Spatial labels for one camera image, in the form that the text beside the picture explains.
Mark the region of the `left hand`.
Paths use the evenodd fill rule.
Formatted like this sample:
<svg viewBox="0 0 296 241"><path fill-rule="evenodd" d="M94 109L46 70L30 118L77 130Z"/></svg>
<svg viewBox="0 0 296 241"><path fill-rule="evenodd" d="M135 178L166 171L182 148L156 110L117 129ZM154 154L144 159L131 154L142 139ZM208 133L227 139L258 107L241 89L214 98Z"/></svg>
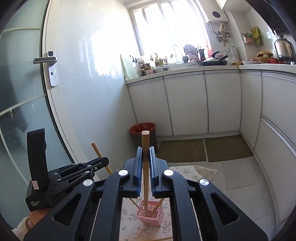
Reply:
<svg viewBox="0 0 296 241"><path fill-rule="evenodd" d="M30 212L28 225L30 228L35 226L43 217L45 217L52 209L43 208L33 212Z"/></svg>

